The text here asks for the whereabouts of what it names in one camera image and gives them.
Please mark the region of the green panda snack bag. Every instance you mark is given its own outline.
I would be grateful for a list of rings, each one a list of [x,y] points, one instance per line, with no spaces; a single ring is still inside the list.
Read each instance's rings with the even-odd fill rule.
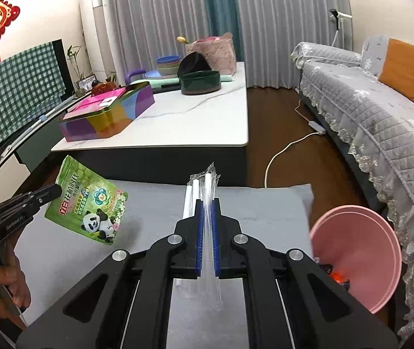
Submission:
[[[63,160],[55,183],[62,194],[49,203],[44,217],[91,240],[112,245],[128,193],[71,156]]]

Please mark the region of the large red plastic bag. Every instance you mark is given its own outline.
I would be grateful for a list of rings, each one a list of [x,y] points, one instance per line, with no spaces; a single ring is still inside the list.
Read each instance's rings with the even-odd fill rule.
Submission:
[[[351,285],[350,281],[338,272],[331,272],[329,277],[344,288],[348,288]]]

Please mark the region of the clear packaged straws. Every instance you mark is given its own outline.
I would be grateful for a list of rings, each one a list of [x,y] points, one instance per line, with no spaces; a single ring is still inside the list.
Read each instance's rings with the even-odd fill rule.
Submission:
[[[181,297],[199,302],[207,311],[223,306],[219,278],[216,276],[216,245],[214,226],[216,219],[215,197],[220,175],[210,164],[204,172],[190,176],[186,186],[183,217],[191,218],[199,208],[197,223],[197,272],[195,280],[175,280],[175,290]]]

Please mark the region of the black plastic bag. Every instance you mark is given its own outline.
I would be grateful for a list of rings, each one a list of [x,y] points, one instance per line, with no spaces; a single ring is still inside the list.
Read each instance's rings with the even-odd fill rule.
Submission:
[[[323,269],[323,271],[324,272],[326,272],[326,274],[330,274],[331,272],[337,272],[337,271],[335,271],[334,270],[334,267],[333,267],[333,265],[331,265],[331,264],[324,264],[324,263],[319,263],[319,267],[321,268],[321,269]],[[344,288],[344,287],[342,287],[344,290],[346,290],[346,291],[349,291],[350,290],[350,288],[351,288],[351,286],[349,286],[348,288]]]

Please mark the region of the dark tv cabinet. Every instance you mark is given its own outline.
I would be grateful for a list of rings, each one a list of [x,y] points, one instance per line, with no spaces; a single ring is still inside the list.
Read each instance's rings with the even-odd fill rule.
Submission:
[[[75,105],[70,97],[40,117],[8,145],[0,158],[0,202],[12,197],[62,138],[59,121]]]

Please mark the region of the grey table mat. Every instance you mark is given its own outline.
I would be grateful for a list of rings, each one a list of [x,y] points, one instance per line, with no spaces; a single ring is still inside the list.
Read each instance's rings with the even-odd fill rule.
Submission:
[[[15,253],[31,291],[25,311],[32,324],[113,250],[148,249],[172,233],[184,213],[186,188],[119,181],[129,195],[122,226],[112,245],[72,232],[44,217],[40,208],[17,242]],[[267,248],[286,252],[297,247],[312,253],[309,219],[313,193],[309,184],[289,188],[217,188],[223,215]],[[247,348],[246,309],[241,280],[221,280],[222,303],[202,306],[200,283],[178,281],[172,295],[168,348]]]

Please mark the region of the green checked cloth television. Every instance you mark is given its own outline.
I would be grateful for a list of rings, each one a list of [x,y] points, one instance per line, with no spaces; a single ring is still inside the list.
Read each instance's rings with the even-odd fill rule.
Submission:
[[[0,150],[74,94],[63,41],[46,42],[0,62]]]

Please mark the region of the bamboo plant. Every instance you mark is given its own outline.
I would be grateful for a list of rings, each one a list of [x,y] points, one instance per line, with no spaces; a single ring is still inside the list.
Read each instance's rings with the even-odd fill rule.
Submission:
[[[79,60],[78,60],[78,56],[79,56],[80,51],[81,51],[81,46],[73,46],[73,45],[70,45],[66,50],[67,60],[69,61],[72,69],[76,73],[77,79],[79,81],[85,79],[85,73],[81,69],[81,67],[79,65]]]

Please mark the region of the white coffee table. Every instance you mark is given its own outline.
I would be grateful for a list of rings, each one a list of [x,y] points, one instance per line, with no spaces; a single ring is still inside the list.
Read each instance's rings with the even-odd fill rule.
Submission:
[[[186,184],[214,165],[222,186],[246,184],[249,142],[245,65],[219,91],[159,93],[154,104],[113,137],[68,142],[52,152],[68,154],[102,177],[153,184]]]

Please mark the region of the white power strip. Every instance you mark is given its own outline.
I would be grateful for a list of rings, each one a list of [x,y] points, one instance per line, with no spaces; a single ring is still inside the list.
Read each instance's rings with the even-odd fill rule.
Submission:
[[[313,129],[318,135],[324,136],[326,134],[326,130],[323,126],[318,124],[316,121],[309,121],[308,125],[311,129]]]

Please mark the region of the grey quilted sofa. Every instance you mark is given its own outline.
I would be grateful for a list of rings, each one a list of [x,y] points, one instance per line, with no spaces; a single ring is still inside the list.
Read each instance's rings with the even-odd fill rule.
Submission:
[[[383,82],[392,39],[368,37],[362,52],[300,42],[291,59],[300,91],[366,173],[402,248],[407,312],[402,341],[414,335],[414,101]]]

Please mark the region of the dark green round tin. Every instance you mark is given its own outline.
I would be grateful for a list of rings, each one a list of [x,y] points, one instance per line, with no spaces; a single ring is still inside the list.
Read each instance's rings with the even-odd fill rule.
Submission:
[[[179,81],[184,95],[202,95],[221,89],[220,74],[214,70],[186,73]]]

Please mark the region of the black hat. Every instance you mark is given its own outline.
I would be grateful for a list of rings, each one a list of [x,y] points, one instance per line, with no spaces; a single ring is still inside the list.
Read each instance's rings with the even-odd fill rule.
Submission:
[[[200,71],[211,71],[212,68],[208,64],[205,56],[198,52],[192,52],[185,56],[178,67],[178,78],[186,74]]]

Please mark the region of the pink lace basket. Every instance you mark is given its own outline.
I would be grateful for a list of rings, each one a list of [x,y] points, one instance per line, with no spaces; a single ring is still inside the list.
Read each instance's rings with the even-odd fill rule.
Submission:
[[[186,45],[186,53],[202,54],[212,70],[221,75],[234,75],[237,70],[233,35],[226,32],[221,36],[208,37]]]

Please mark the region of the small photo frame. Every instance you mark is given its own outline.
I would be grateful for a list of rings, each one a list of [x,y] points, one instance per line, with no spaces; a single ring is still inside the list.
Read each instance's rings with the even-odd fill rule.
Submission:
[[[93,89],[93,84],[97,81],[96,76],[91,74],[82,80],[77,81],[77,89],[89,91]]]

